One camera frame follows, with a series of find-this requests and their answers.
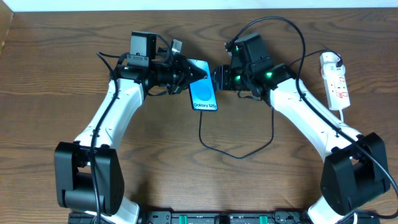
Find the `blue Galaxy smartphone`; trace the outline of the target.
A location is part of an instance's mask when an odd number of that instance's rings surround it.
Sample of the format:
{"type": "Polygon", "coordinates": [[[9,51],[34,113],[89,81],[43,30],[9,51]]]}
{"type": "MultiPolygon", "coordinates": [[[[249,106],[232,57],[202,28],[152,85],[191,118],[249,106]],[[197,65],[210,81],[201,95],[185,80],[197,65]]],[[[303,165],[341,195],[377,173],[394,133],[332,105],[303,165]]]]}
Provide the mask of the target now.
{"type": "Polygon", "coordinates": [[[207,73],[207,77],[190,84],[190,98],[193,110],[197,111],[217,111],[218,104],[216,101],[215,91],[210,76],[210,68],[208,62],[202,60],[189,59],[198,68],[207,73]]]}

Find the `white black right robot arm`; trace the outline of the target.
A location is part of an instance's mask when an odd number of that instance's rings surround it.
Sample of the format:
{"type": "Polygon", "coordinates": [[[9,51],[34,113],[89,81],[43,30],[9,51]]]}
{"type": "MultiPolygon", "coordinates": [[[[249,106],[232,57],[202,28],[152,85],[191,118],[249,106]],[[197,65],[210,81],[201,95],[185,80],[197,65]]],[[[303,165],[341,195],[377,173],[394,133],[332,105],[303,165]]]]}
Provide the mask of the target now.
{"type": "Polygon", "coordinates": [[[322,196],[307,211],[312,223],[339,223],[397,185],[388,172],[383,140],[363,136],[326,109],[284,64],[274,65],[259,34],[225,44],[230,65],[215,69],[217,90],[251,91],[283,114],[323,161],[322,196]]]}

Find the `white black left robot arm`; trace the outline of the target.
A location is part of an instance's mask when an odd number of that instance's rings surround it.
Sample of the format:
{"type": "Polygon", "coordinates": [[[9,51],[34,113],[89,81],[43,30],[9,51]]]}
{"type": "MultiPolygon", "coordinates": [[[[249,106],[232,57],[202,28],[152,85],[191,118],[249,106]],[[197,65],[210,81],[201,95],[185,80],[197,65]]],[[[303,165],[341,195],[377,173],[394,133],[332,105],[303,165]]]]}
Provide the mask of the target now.
{"type": "Polygon", "coordinates": [[[118,158],[121,140],[149,90],[164,86],[170,95],[210,76],[208,63],[188,59],[181,42],[157,46],[161,35],[134,31],[130,50],[109,70],[106,96],[88,126],[73,142],[55,149],[55,183],[61,207],[93,215],[91,223],[137,223],[140,208],[124,194],[118,158]]]}

